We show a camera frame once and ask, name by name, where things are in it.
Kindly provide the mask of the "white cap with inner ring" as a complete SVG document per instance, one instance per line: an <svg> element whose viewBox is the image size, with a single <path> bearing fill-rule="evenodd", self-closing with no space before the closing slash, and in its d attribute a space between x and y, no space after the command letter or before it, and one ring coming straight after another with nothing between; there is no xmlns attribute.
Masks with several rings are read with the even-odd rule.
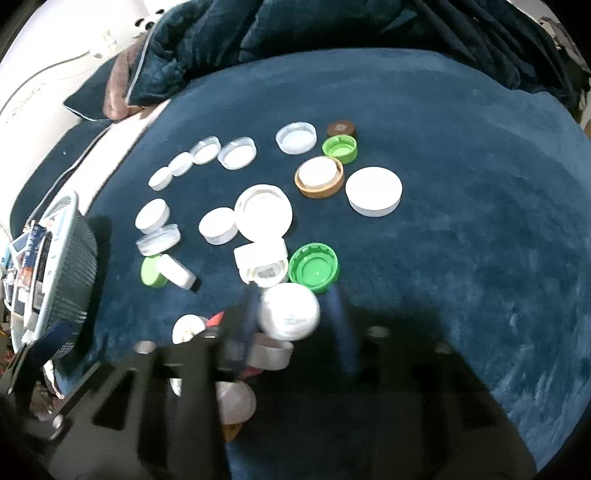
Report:
<svg viewBox="0 0 591 480"><path fill-rule="evenodd" d="M260 297L259 327L274 340L307 338L317 329L320 318L318 298L304 285L280 283Z"/></svg>

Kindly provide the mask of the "large clear ridged lid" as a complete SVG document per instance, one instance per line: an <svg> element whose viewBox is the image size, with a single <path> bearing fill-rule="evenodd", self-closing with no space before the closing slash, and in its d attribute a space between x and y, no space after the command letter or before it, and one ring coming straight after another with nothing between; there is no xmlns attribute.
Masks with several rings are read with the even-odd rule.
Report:
<svg viewBox="0 0 591 480"><path fill-rule="evenodd" d="M151 257L171 249L180 240L181 233L178 225L168 224L142 236L136 241L136 247L144 257Z"/></svg>

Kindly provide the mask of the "large white ridged lid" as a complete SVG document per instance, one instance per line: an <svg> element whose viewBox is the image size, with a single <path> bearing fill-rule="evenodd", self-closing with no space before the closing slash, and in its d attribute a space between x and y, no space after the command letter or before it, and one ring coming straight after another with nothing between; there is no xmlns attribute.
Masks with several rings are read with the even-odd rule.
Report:
<svg viewBox="0 0 591 480"><path fill-rule="evenodd" d="M239 233L250 242L283 238L294 218L290 199L279 187L269 184L247 188L233 210Z"/></svg>

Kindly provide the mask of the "red cap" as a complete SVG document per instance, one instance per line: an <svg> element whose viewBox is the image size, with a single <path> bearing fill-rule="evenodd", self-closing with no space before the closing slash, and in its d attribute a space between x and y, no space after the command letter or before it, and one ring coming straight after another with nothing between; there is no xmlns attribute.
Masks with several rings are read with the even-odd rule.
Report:
<svg viewBox="0 0 591 480"><path fill-rule="evenodd" d="M207 328L218 327L224 318L224 314L225 314L225 312L221 311L221 312L218 312L217 314L213 315L211 318L209 318L206 321L205 326Z"/></svg>

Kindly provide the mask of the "dark green open cap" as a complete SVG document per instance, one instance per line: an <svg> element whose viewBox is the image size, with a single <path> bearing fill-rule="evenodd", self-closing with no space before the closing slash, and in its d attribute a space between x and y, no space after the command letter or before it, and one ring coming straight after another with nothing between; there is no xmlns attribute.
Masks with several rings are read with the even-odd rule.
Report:
<svg viewBox="0 0 591 480"><path fill-rule="evenodd" d="M339 267L339 258L332 247L325 243L308 243L290 257L288 278L291 283L322 294L338 280Z"/></svg>

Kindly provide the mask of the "orange cap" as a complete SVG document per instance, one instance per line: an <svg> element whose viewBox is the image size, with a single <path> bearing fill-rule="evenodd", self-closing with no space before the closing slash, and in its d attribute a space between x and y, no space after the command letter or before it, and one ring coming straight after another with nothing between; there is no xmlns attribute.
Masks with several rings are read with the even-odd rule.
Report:
<svg viewBox="0 0 591 480"><path fill-rule="evenodd" d="M238 436L238 432L242 429L242 423L228 424L222 426L222 434L226 443L232 442Z"/></svg>

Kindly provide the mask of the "large white flat lid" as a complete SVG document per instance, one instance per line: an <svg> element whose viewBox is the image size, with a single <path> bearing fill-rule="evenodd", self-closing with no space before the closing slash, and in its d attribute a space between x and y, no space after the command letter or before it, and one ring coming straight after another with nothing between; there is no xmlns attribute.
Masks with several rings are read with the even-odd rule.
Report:
<svg viewBox="0 0 591 480"><path fill-rule="evenodd" d="M380 218L399 206L403 183L393 171L377 166L362 168L346 180L349 205L360 215Z"/></svg>

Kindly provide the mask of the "flat light green lid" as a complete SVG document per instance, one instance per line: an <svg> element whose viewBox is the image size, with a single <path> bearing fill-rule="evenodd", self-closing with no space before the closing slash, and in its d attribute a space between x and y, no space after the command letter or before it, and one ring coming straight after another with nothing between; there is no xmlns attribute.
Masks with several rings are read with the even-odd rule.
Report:
<svg viewBox="0 0 591 480"><path fill-rule="evenodd" d="M140 267L140 280L143 285L154 289L162 288L168 280L157 268L160 255L145 257Z"/></svg>

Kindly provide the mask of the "white cap centre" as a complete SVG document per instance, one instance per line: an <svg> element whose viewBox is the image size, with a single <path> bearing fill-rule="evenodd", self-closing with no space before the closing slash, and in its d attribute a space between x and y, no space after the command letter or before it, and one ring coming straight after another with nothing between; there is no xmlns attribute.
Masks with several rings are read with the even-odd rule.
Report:
<svg viewBox="0 0 591 480"><path fill-rule="evenodd" d="M235 211L229 207L218 207L202 217L198 224L198 231L207 243L224 245L238 234L235 224Z"/></svg>

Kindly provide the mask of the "small light green open cap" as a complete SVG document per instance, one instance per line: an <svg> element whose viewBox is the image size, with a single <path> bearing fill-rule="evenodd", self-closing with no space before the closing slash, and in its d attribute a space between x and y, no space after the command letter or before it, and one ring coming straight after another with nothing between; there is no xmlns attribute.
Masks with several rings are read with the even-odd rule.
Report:
<svg viewBox="0 0 591 480"><path fill-rule="evenodd" d="M335 135L322 143L322 152L325 156L335 158L342 164L349 164L358 157L358 143L353 136Z"/></svg>

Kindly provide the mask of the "white cap above clear lid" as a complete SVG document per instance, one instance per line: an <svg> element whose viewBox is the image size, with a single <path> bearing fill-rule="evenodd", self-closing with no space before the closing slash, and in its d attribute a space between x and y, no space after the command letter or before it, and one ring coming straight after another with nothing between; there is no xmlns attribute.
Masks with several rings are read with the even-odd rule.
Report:
<svg viewBox="0 0 591 480"><path fill-rule="evenodd" d="M166 224L170 209L166 201L156 198L145 204L136 215L134 225L143 234L150 234Z"/></svg>

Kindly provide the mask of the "clear lid far right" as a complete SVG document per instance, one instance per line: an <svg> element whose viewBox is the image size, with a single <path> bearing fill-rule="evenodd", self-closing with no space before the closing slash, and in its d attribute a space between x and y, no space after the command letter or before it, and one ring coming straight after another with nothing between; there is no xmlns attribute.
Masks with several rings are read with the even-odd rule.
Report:
<svg viewBox="0 0 591 480"><path fill-rule="evenodd" d="M290 123L276 132L276 144L287 155L307 153L317 141L317 130L308 122Z"/></svg>

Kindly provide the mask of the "small dark brown cap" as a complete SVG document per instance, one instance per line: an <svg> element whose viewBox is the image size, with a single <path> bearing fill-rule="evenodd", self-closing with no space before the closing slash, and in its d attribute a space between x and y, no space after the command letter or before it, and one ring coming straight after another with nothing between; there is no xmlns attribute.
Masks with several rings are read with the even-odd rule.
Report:
<svg viewBox="0 0 591 480"><path fill-rule="evenodd" d="M327 127L327 136L334 137L339 135L348 135L356 138L356 125L349 120L338 120L332 122Z"/></svg>

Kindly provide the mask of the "small white cap end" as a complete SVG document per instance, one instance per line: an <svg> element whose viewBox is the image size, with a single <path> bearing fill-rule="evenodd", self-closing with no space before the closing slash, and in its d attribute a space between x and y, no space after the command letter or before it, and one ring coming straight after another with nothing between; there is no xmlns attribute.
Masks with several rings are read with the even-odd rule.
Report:
<svg viewBox="0 0 591 480"><path fill-rule="evenodd" d="M161 167L155 171L148 180L148 186L153 191L165 189L172 181L173 175L168 167Z"/></svg>

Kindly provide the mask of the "light blue mesh basket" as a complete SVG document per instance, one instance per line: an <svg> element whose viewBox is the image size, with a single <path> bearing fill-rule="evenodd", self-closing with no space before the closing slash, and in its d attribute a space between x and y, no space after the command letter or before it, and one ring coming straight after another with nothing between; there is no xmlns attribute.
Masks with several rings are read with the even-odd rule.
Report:
<svg viewBox="0 0 591 480"><path fill-rule="evenodd" d="M38 287L41 303L32 307L28 319L11 323L13 347L39 340L55 324L70 328L55 356L67 355L74 347L88 316L90 298L97 273L97 242L78 208L74 192L56 199L45 210L40 226L49 234L43 274L31 282Z"/></svg>

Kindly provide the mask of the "small white cap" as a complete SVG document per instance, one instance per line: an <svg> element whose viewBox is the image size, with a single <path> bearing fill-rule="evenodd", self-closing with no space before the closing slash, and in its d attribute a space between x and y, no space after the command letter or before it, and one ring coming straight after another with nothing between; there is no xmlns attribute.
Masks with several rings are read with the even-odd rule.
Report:
<svg viewBox="0 0 591 480"><path fill-rule="evenodd" d="M193 155L181 152L168 163L168 169L173 177L179 177L187 173L192 165Z"/></svg>

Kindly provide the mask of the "blue white cardboard box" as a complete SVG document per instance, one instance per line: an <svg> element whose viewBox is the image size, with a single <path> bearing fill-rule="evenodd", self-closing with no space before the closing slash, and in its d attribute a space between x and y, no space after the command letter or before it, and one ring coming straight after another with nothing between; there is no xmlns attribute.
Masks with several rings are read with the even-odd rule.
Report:
<svg viewBox="0 0 591 480"><path fill-rule="evenodd" d="M42 251L50 232L41 225L34 225L10 245L13 267L16 269L14 288L29 292L35 286Z"/></svg>

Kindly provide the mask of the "dark blue piped pillow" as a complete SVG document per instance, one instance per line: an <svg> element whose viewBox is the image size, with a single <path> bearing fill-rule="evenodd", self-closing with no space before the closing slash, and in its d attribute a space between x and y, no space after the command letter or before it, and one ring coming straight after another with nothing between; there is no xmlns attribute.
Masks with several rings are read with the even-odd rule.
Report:
<svg viewBox="0 0 591 480"><path fill-rule="evenodd" d="M68 96L63 106L75 116L86 121L106 120L103 103L111 70L116 57L103 63L73 94Z"/></svg>

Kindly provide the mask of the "dark blue crumpled blanket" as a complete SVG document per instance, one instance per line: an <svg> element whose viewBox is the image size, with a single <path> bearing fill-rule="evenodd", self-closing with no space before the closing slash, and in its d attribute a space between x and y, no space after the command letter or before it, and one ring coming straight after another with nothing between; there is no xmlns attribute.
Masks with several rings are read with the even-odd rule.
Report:
<svg viewBox="0 0 591 480"><path fill-rule="evenodd" d="M187 1L148 31L125 100L160 103L191 80L236 65L328 49L441 53L509 89L580 94L547 32L507 1Z"/></svg>

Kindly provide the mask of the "brown pillow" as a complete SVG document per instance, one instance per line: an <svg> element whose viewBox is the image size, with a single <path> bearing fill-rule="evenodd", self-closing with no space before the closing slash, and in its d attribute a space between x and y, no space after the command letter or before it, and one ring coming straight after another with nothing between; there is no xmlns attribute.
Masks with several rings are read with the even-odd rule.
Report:
<svg viewBox="0 0 591 480"><path fill-rule="evenodd" d="M126 119L142 110L141 107L130 105L126 100L126 92L130 84L131 67L137 60L141 48L135 42L115 59L105 88L102 107L104 116L112 121Z"/></svg>

